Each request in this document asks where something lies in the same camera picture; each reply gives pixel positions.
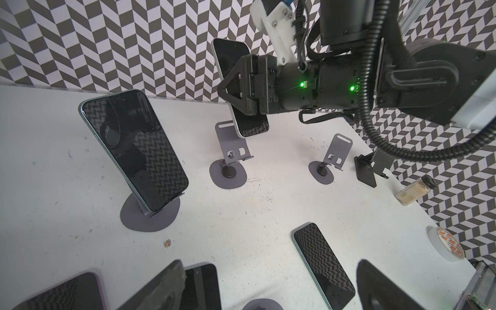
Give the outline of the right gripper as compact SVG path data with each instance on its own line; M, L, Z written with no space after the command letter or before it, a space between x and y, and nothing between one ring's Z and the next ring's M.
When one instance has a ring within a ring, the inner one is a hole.
M219 97L246 116L287 112L280 102L277 58L242 56L219 83Z

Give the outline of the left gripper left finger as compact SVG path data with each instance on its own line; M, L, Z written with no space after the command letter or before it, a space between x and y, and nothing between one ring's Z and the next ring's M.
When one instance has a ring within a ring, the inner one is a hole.
M180 260L174 260L119 309L178 310L185 289L185 270Z

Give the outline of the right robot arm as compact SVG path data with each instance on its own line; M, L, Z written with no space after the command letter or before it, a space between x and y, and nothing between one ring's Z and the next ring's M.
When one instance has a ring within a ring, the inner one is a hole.
M322 1L309 21L305 1L255 1L251 17L273 55L242 56L219 97L246 116L330 110L357 117L373 144L412 162L462 158L495 139L495 53L440 40L405 44L398 1ZM475 131L434 151L397 147L375 128L373 108L394 108L437 125Z

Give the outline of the purple edged phone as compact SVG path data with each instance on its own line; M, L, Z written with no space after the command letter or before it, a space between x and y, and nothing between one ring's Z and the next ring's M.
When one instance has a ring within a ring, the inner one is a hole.
M79 273L35 294L13 309L107 309L99 276L94 271Z

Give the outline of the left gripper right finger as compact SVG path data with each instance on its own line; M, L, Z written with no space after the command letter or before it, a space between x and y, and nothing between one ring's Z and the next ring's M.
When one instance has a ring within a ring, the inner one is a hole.
M363 309L423 309L369 261L361 260L356 272L358 294Z

